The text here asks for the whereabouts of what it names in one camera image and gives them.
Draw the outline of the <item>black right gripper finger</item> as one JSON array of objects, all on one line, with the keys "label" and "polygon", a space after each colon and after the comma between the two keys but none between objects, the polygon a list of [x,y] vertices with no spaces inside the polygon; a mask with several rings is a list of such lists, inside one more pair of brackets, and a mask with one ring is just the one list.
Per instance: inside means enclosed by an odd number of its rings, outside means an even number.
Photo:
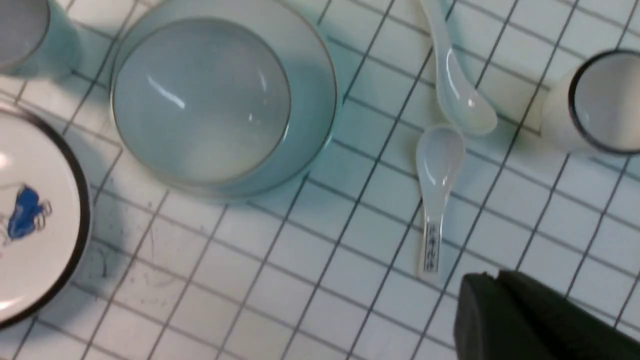
[{"label": "black right gripper finger", "polygon": [[637,360],[640,344],[523,272],[462,277],[459,360]]}]

